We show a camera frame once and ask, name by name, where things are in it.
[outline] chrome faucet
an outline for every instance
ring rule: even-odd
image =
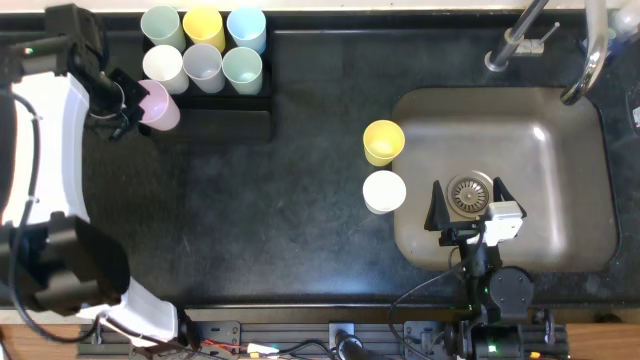
[[[544,41],[558,27],[558,23],[541,40],[526,40],[524,34],[540,15],[549,0],[533,0],[511,29],[505,31],[498,47],[485,56],[485,65],[491,71],[504,71],[514,55],[540,55]],[[573,105],[591,88],[598,78],[607,56],[607,5],[605,0],[584,0],[587,17],[588,42],[584,71],[578,81],[566,88],[560,97],[565,105]]]

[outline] white wall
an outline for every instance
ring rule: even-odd
[[[73,0],[0,0],[0,12],[41,12],[46,6]],[[606,0],[618,8],[627,0]],[[75,0],[78,6],[92,11],[144,11],[155,5],[187,9],[212,4],[220,10],[239,6],[257,6],[265,10],[389,10],[389,9],[517,9],[530,0]],[[551,0],[547,9],[584,7],[583,0]]]

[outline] black tray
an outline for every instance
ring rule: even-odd
[[[236,44],[225,27],[226,46],[222,56]],[[193,42],[185,34],[187,48]],[[208,143],[208,144],[255,144],[267,143],[274,133],[271,117],[273,94],[271,67],[272,34],[267,28],[267,48],[262,53],[262,89],[256,95],[240,95],[225,79],[224,88],[216,94],[207,94],[191,80],[189,88],[182,94],[172,95],[180,108],[180,122],[169,131],[155,130],[138,124],[138,131],[144,136],[163,142]],[[146,53],[153,43],[145,38],[143,49]]]

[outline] pink cup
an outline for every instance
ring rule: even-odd
[[[140,80],[140,85],[149,90],[149,95],[140,103],[144,115],[140,122],[154,129],[166,131],[180,122],[180,109],[167,89],[155,80]]]

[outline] stainless steel sink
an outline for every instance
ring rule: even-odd
[[[406,145],[393,171],[407,185],[395,237],[414,265],[447,268],[451,248],[424,230],[440,180],[452,221],[483,213],[499,176],[528,212],[516,239],[500,244],[507,265],[531,271],[593,271],[618,243],[598,112],[586,99],[563,105],[562,89],[420,89],[393,120]]]

